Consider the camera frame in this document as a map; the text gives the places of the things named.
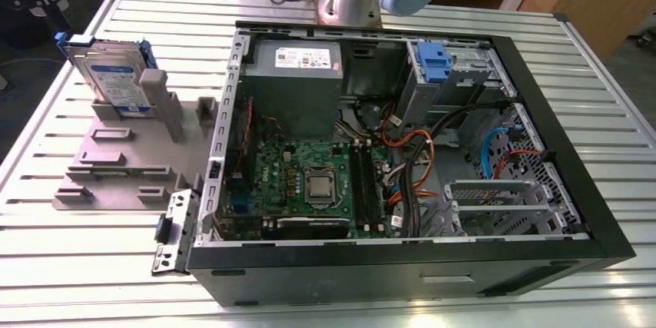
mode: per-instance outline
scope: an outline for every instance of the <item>slotted aluminum worktable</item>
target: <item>slotted aluminum worktable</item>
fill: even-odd
[[[311,23],[268,0],[104,0],[88,34],[154,44],[180,100],[219,97],[238,19]],[[656,326],[656,140],[568,23],[430,7],[387,28],[511,36],[638,252],[520,297],[224,309],[192,277],[150,276],[156,212],[67,213],[51,200],[87,132],[91,89],[67,63],[0,167],[0,322],[116,326]],[[187,316],[126,321],[140,317]]]

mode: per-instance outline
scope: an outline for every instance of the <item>wire bundle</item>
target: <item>wire bundle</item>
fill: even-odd
[[[430,131],[431,137],[436,137],[446,130],[446,128],[458,119],[460,119],[470,111],[474,111],[476,109],[504,109],[508,107],[510,104],[511,103],[508,101],[496,101],[494,103],[464,105],[463,107],[455,109],[451,113],[448,113],[432,126],[432,129]],[[403,217],[403,226],[402,226],[403,237],[419,237],[419,231],[420,231],[419,200],[418,200],[418,194],[414,191],[415,187],[412,182],[412,168],[422,154],[424,144],[426,143],[422,143],[415,148],[410,160],[406,162],[406,168],[404,171],[402,172],[402,176],[399,177],[399,184],[400,184],[399,192],[402,193],[402,200],[404,206],[404,217]]]

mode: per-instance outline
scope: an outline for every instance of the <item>motherboard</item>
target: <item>motherboard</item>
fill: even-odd
[[[231,187],[227,237],[387,237],[380,185],[390,168],[386,147],[338,142],[262,141],[251,190]]]

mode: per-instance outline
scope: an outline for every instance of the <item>blue latch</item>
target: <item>blue latch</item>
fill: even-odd
[[[418,42],[418,59],[428,83],[436,84],[450,79],[451,55],[440,42]]]

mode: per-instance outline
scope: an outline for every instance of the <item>gray power supply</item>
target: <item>gray power supply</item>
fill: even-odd
[[[344,80],[339,43],[263,40],[243,75],[256,114],[278,120],[287,140],[332,138]]]

